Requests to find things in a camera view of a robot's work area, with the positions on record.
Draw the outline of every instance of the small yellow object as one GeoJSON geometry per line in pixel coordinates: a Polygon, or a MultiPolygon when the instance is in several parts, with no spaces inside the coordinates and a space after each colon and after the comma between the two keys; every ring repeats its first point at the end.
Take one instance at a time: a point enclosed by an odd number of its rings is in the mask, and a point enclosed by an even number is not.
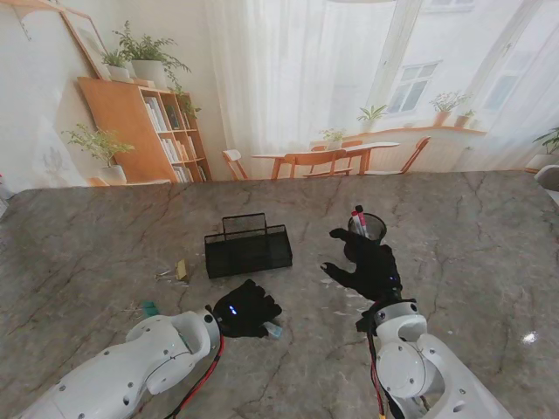
{"type": "Polygon", "coordinates": [[[176,263],[176,280],[186,281],[189,278],[189,273],[184,259],[179,260],[176,263]]]}

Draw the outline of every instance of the picture frame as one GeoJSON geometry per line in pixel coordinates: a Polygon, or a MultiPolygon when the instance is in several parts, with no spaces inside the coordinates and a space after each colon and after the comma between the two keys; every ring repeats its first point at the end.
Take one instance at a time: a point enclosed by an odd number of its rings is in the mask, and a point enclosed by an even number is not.
{"type": "Polygon", "coordinates": [[[91,17],[69,7],[66,7],[66,11],[60,12],[60,15],[93,68],[97,78],[110,80],[108,69],[103,64],[103,54],[107,53],[107,48],[103,44],[91,17]]]}

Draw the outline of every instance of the gray marble countertop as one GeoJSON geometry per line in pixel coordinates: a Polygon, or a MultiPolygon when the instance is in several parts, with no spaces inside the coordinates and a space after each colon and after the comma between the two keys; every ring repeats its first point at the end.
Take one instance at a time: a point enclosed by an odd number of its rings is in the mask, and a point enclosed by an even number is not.
{"type": "MultiPolygon", "coordinates": [[[[122,343],[144,300],[163,314],[215,303],[246,278],[283,306],[279,340],[228,339],[182,417],[371,418],[368,302],[329,281],[351,264],[328,231],[360,203],[388,224],[404,283],[442,339],[515,418],[559,412],[559,212],[520,172],[349,176],[134,188],[30,190],[0,220],[0,411],[10,417],[103,348],[122,343]],[[222,216],[284,223],[293,267],[209,280],[204,235],[222,216]],[[189,286],[156,282],[181,258],[189,286]],[[523,337],[535,333],[536,340],[523,337]]],[[[189,387],[146,395],[168,414],[189,387]]]]}

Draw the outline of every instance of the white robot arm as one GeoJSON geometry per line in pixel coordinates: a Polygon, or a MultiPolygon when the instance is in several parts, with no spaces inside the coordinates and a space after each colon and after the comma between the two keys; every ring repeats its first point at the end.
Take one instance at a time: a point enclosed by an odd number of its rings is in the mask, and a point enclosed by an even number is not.
{"type": "Polygon", "coordinates": [[[427,321],[417,311],[413,302],[399,302],[373,316],[381,341],[378,378],[404,418],[513,419],[456,355],[427,333],[427,321]],[[423,395],[440,397],[427,410],[419,400],[423,395]]]}
{"type": "Polygon", "coordinates": [[[149,317],[125,343],[74,369],[14,419],[125,419],[146,389],[157,395],[176,385],[219,340],[206,310],[149,317]]]}

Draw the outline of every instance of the small teal object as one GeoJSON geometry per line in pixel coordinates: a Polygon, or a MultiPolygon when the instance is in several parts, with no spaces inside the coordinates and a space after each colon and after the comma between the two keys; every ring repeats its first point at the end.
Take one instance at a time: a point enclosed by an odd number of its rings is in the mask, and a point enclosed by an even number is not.
{"type": "Polygon", "coordinates": [[[159,315],[159,310],[155,306],[153,301],[142,301],[141,308],[146,317],[152,317],[159,315]]]}
{"type": "Polygon", "coordinates": [[[273,338],[279,339],[281,337],[281,332],[283,331],[283,329],[280,326],[274,325],[273,323],[267,321],[264,323],[264,327],[273,338]]]}

